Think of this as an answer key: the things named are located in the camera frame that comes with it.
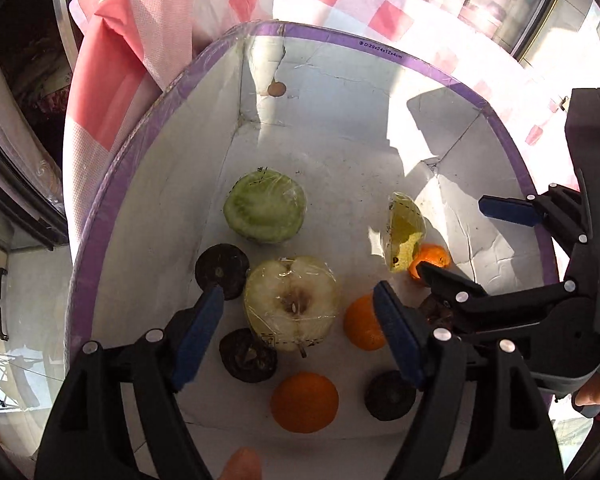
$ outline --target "plastic wrap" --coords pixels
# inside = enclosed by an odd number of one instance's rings
[[[416,203],[395,191],[389,199],[387,265],[392,272],[409,269],[427,233],[424,218]]]
[[[222,208],[231,229],[267,244],[294,236],[302,227],[305,211],[302,187],[269,168],[258,168],[236,182]]]
[[[268,345],[299,351],[318,344],[338,315],[339,293],[329,267],[312,256],[267,260],[244,288],[244,310]]]

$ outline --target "purple rim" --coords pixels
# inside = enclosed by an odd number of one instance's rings
[[[536,186],[533,184],[522,156],[506,127],[488,102],[464,83],[459,82],[429,63],[410,56],[410,54],[344,32],[297,23],[243,23],[234,27],[227,35],[207,47],[194,62],[187,66],[144,115],[109,167],[91,207],[76,257],[66,318],[66,364],[75,355],[77,349],[91,337],[93,313],[102,265],[116,218],[125,198],[126,190],[135,175],[138,162],[144,157],[166,121],[189,97],[200,80],[231,46],[246,35],[285,36],[287,38],[336,44],[392,61],[439,82],[481,111],[498,137],[522,193],[525,195],[536,194]],[[106,211],[107,214],[98,214],[102,211]],[[543,228],[536,228],[535,232],[540,250],[542,278],[545,283],[555,283],[558,280],[558,274],[551,238]]]

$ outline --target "halved apple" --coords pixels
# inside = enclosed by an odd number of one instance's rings
[[[267,260],[253,269],[244,309],[253,331],[280,351],[321,342],[338,315],[339,293],[329,267],[312,256]]]

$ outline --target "lemon slice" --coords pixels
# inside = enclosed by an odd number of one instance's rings
[[[389,202],[389,251],[391,272],[409,269],[420,250],[425,223],[418,206],[403,193],[394,192]]]

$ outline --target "finger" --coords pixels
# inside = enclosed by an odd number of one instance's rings
[[[575,400],[576,406],[591,406],[600,404],[600,374],[593,374],[584,386],[578,391]]]
[[[226,463],[218,480],[262,480],[260,457],[253,449],[241,447]]]

